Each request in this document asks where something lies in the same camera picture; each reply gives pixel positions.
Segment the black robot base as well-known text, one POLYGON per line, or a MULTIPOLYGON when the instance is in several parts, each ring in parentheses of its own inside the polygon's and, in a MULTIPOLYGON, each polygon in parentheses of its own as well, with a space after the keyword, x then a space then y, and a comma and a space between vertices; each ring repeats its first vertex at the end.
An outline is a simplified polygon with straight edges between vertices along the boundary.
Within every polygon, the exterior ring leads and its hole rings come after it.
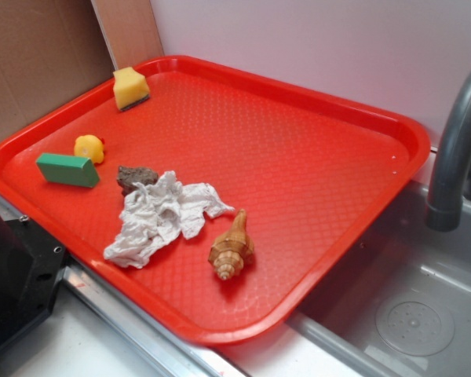
POLYGON ((51 315, 66 259, 37 222, 0 215, 0 352, 51 315))

